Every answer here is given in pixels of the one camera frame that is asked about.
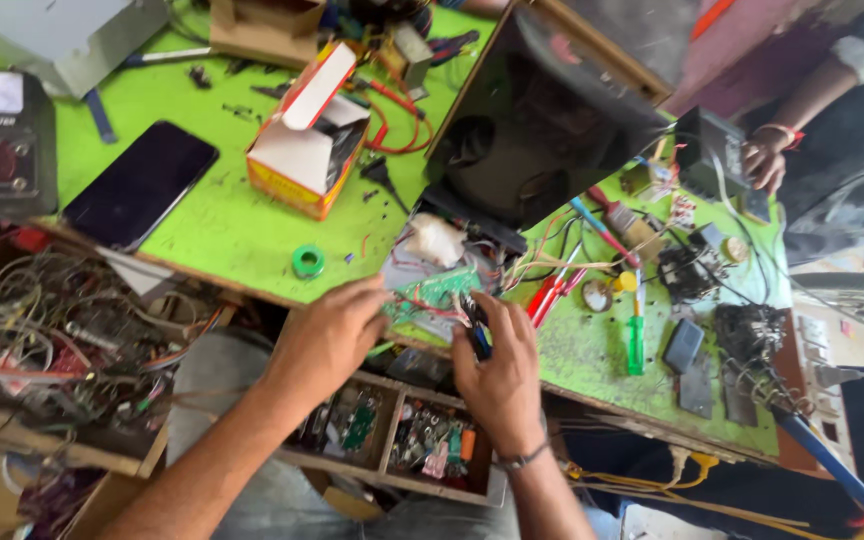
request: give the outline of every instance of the wrist bracelet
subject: wrist bracelet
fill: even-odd
[[[762,124],[758,129],[752,131],[751,134],[754,136],[758,132],[766,129],[777,130],[785,134],[787,142],[785,143],[785,146],[782,147],[782,150],[795,150],[799,147],[799,143],[802,142],[803,137],[806,136],[805,133],[788,126],[783,126],[782,124]]]
[[[501,455],[498,457],[498,463],[496,463],[499,467],[505,470],[507,473],[518,471],[525,467],[529,463],[535,461],[539,455],[544,452],[547,448],[549,448],[549,440],[545,439],[545,442],[541,444],[535,451],[528,455],[513,455],[511,457],[502,457]]]

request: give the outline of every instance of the smartphone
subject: smartphone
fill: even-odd
[[[159,120],[69,202],[62,218],[105,247],[134,252],[218,157],[208,142]]]

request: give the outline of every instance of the green workbench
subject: green workbench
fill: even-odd
[[[203,34],[208,29],[208,19],[204,15],[182,15],[188,26]],[[438,8],[432,36],[454,36],[475,29],[482,33],[476,45],[481,50],[493,28],[494,23],[489,21]],[[163,30],[147,43],[144,52],[183,50],[195,46]],[[261,66],[253,66],[238,75],[227,76],[227,62],[221,57],[195,61],[211,75],[211,90],[198,90],[186,77],[186,69],[192,62],[125,69],[107,77],[100,93],[119,137],[119,142],[112,145],[100,141],[84,104],[55,100],[60,205],[67,205],[153,122],[166,119],[217,146],[221,157],[142,244],[138,257],[290,308],[311,302],[326,290],[348,280],[376,273],[405,224],[406,216],[402,210],[385,193],[363,202],[363,192],[373,190],[375,186],[359,178],[355,172],[324,222],[314,221],[290,207],[272,202],[251,187],[246,180],[244,149],[255,136],[258,123],[233,116],[223,110],[222,105],[244,105],[257,113],[267,112],[277,101],[251,91],[250,86],[275,86],[284,82],[288,73],[281,70],[266,75]],[[419,105],[426,110],[434,126],[442,124],[473,63],[473,57],[463,56],[452,65],[430,70],[426,87],[431,97]],[[402,146],[412,137],[409,117],[393,104],[386,104],[383,109],[392,126],[385,144]],[[415,202],[426,187],[424,169],[422,153],[389,159],[390,176],[407,205]],[[601,186],[612,198],[619,193],[617,178],[609,178]],[[643,208],[642,204],[632,205]],[[666,200],[650,205],[647,210],[659,218],[666,218],[668,205]],[[713,206],[700,202],[696,221],[699,224],[715,221],[725,234],[739,234],[738,226],[721,204]],[[749,228],[760,249],[771,249],[778,233],[777,226],[750,224]],[[536,239],[545,230],[546,222],[543,222],[524,235]],[[575,237],[573,234],[570,243],[575,241]],[[601,239],[590,233],[585,237],[594,259],[609,261],[612,258],[613,253]],[[554,238],[548,243],[547,251],[557,254],[561,241],[561,236]],[[300,280],[291,271],[291,256],[297,247],[309,243],[317,245],[325,253],[325,270],[314,280]],[[776,244],[779,248],[774,256],[784,264],[782,242]],[[353,254],[354,258],[346,263],[344,259],[348,254]],[[580,255],[577,262],[582,262],[582,259]],[[768,261],[764,264],[772,289],[770,301],[780,307],[789,306],[788,283]],[[647,276],[651,277],[654,272],[654,267],[650,268]],[[597,277],[596,274],[589,272],[588,276]],[[729,283],[753,300],[762,299],[762,278],[758,267],[751,262],[732,269]],[[523,283],[507,296],[525,303],[537,287],[537,283]],[[656,280],[649,283],[647,290],[645,353],[648,359],[655,361],[646,365],[644,376],[624,373],[628,340],[625,323],[632,313],[631,298],[616,303],[611,312],[593,314],[584,307],[576,291],[558,303],[539,332],[541,377],[546,388],[609,412],[645,420],[680,435],[713,442],[765,460],[769,457],[774,459],[778,455],[778,443],[771,416],[760,408],[759,427],[755,428],[727,422],[717,378],[712,382],[713,396],[716,397],[712,420],[678,408],[674,376],[658,361],[660,350],[673,327],[668,322],[668,294]],[[734,300],[732,296],[732,293],[723,291],[717,299],[729,302]],[[712,299],[692,306],[700,315],[708,314],[713,307]],[[398,339],[408,343],[444,345],[414,326],[394,330]],[[714,376],[719,365],[718,354],[713,354],[712,358],[711,373]]]

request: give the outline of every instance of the red screwdriver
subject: red screwdriver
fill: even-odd
[[[572,254],[568,256],[566,264],[572,263],[581,247],[582,243],[575,246]],[[572,289],[575,289],[575,286],[582,281],[582,276],[586,275],[586,269],[579,268],[568,279],[564,279],[568,271],[569,267],[566,266],[559,270],[558,274],[546,277],[545,281],[542,282],[542,287],[532,297],[532,301],[529,302],[529,308],[526,312],[529,314],[529,318],[532,319],[533,327],[540,327],[543,321],[546,320],[546,314],[552,311],[556,302],[564,296],[569,296]]]

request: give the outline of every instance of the green circuit board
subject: green circuit board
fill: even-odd
[[[482,282],[475,267],[462,266],[394,289],[400,293],[399,298],[405,300],[386,303],[382,313],[389,316],[392,324],[406,323],[428,313],[425,308],[409,301],[413,298],[427,306],[452,312],[454,294],[468,294],[472,290],[481,289]]]

